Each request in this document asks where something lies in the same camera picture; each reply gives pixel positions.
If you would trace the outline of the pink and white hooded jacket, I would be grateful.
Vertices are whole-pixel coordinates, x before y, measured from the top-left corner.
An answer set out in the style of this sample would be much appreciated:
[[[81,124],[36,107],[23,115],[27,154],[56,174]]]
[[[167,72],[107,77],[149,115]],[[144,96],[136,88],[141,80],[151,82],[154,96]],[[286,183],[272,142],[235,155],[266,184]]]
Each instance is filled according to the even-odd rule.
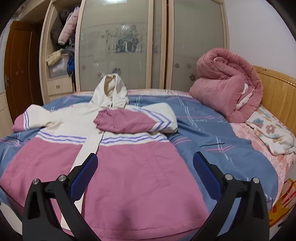
[[[178,129],[164,102],[130,105],[117,74],[105,76],[89,102],[65,108],[29,106],[15,133],[37,130],[1,176],[20,206],[35,178],[52,181],[91,153],[98,166],[75,206],[103,240],[175,240],[208,218],[201,191],[167,134]]]

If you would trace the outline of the yellow red bag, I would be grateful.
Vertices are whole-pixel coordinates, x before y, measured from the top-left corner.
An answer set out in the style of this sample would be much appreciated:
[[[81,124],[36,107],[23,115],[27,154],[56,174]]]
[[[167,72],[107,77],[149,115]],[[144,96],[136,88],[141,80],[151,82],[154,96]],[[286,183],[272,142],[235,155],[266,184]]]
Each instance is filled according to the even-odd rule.
[[[295,206],[295,180],[288,178],[283,185],[280,197],[268,212],[269,227],[279,223]]]

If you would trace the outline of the pink floral mattress cover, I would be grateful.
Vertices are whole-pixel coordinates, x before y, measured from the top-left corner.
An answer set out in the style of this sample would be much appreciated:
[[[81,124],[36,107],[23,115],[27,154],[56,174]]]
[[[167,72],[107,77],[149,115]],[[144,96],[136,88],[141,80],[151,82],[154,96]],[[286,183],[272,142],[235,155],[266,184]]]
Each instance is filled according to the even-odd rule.
[[[230,123],[230,126],[236,135],[250,146],[252,151],[257,151],[269,161],[275,169],[278,176],[278,183],[283,184],[285,175],[290,167],[295,163],[295,154],[276,155],[274,156],[263,143],[263,141],[255,134],[254,130],[244,123]]]

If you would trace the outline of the floral pillow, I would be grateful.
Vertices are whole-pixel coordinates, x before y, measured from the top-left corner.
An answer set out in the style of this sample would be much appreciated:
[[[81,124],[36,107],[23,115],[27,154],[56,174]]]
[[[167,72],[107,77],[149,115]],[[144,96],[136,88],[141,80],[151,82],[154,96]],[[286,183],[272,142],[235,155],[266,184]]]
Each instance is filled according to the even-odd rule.
[[[245,122],[274,155],[295,154],[294,134],[262,105]]]

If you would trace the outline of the wooden headboard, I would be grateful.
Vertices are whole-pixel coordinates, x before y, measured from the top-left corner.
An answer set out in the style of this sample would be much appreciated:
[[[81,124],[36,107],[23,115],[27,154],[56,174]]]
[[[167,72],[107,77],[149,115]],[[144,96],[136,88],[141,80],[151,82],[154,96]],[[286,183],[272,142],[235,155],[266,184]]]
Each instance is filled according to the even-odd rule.
[[[261,104],[292,133],[295,133],[295,78],[264,67],[255,66],[254,68],[263,84]]]

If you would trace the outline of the rolled pink quilt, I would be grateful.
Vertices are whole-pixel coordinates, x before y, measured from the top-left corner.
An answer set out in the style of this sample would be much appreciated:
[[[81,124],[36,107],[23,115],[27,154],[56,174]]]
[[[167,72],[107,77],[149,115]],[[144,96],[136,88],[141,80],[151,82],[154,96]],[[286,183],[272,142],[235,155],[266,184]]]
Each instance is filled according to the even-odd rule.
[[[214,48],[197,61],[197,80],[190,95],[223,114],[230,123],[243,123],[257,110],[263,85],[255,68],[224,48]]]

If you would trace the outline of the brown wooden door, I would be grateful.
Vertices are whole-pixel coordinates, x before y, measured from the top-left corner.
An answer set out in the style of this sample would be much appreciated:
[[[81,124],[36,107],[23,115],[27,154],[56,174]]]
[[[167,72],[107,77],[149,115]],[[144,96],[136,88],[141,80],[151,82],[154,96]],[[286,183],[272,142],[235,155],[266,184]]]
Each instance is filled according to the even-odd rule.
[[[4,55],[4,87],[14,121],[31,104],[43,105],[39,75],[41,28],[13,21]]]

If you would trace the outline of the translucent storage box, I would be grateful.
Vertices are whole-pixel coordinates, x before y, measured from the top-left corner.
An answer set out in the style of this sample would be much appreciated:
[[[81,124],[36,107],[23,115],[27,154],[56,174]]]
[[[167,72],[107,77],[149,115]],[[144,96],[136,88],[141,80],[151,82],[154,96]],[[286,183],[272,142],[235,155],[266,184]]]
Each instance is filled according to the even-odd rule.
[[[51,78],[57,78],[60,76],[68,75],[67,73],[68,59],[69,57],[67,55],[62,56],[56,64],[52,66],[48,66]]]

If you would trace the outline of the blue garment in wardrobe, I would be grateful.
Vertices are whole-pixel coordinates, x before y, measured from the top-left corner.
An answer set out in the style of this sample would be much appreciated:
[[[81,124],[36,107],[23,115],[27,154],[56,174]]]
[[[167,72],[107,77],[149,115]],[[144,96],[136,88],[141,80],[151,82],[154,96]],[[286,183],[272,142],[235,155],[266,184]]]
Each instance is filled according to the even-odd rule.
[[[69,59],[67,62],[67,73],[69,76],[72,76],[75,72],[75,56],[74,55],[68,55]]]

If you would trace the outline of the pink hanging puffer jacket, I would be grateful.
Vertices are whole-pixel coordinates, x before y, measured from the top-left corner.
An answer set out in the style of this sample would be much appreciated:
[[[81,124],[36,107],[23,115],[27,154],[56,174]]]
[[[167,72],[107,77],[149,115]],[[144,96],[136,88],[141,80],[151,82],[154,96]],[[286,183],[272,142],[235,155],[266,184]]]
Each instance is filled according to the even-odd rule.
[[[78,17],[79,17],[80,7],[76,7],[73,12],[71,12],[67,18],[66,24],[63,27],[60,36],[58,38],[59,45],[65,45],[70,39],[71,35],[74,33],[74,30],[77,26]]]

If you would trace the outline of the frosted wardrobe sliding door left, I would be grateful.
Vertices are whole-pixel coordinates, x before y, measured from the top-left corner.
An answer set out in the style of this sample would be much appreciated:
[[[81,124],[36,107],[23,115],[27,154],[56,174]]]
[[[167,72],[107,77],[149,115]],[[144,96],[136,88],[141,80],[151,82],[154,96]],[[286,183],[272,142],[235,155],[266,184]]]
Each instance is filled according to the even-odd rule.
[[[107,74],[128,89],[151,87],[154,1],[85,1],[77,89],[92,91]]]

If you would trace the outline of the frosted wardrobe sliding door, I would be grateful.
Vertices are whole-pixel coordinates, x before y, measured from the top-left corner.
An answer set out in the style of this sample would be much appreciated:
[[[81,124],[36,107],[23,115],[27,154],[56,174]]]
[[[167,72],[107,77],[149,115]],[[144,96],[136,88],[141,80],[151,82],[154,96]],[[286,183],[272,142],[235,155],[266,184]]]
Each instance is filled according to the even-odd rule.
[[[128,89],[151,87],[154,1],[85,1],[77,89],[92,91],[107,74]]]
[[[165,88],[188,92],[197,79],[196,64],[207,51],[229,48],[224,1],[167,2]]]

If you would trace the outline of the frosted wardrobe sliding door right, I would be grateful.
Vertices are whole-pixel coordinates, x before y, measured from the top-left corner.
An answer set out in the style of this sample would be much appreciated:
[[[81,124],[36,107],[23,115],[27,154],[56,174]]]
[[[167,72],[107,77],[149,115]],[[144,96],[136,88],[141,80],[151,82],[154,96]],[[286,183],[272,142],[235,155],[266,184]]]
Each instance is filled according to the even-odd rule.
[[[167,2],[165,88],[188,92],[197,79],[196,64],[207,51],[229,48],[224,1]]]

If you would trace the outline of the dark hanging coat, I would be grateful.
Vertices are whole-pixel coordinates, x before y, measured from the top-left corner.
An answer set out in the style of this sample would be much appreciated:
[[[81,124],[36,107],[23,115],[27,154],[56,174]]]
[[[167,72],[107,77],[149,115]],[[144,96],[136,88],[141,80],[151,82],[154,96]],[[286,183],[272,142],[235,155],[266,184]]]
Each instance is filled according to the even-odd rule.
[[[60,13],[58,13],[50,31],[50,37],[53,45],[58,45],[60,33],[66,24],[69,13],[69,9],[63,9]]]

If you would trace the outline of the beige wardrobe frame with drawers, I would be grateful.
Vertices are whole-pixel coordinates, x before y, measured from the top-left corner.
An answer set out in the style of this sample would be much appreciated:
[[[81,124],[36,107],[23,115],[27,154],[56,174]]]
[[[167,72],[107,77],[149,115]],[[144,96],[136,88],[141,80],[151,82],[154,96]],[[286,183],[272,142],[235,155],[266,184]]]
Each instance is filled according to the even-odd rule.
[[[51,29],[62,10],[79,6],[81,1],[50,1],[45,15],[39,50],[40,85],[44,104],[53,101],[60,96],[74,92],[72,78],[67,72],[69,57],[65,54],[57,63],[49,65],[46,59],[62,46],[53,44]]]

